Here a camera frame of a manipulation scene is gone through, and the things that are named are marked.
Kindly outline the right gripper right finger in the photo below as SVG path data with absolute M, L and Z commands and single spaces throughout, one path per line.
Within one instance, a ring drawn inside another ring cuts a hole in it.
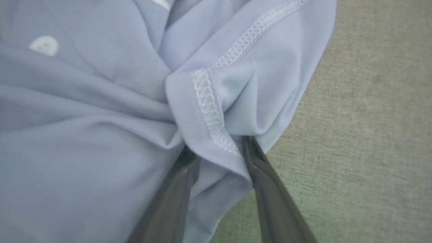
M 255 137 L 242 137 L 243 157 L 253 182 L 264 243 L 317 240 Z

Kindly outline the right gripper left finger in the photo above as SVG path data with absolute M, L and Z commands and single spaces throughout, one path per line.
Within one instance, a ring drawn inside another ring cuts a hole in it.
M 156 191 L 128 243 L 182 243 L 190 192 L 199 178 L 200 159 L 185 146 Z

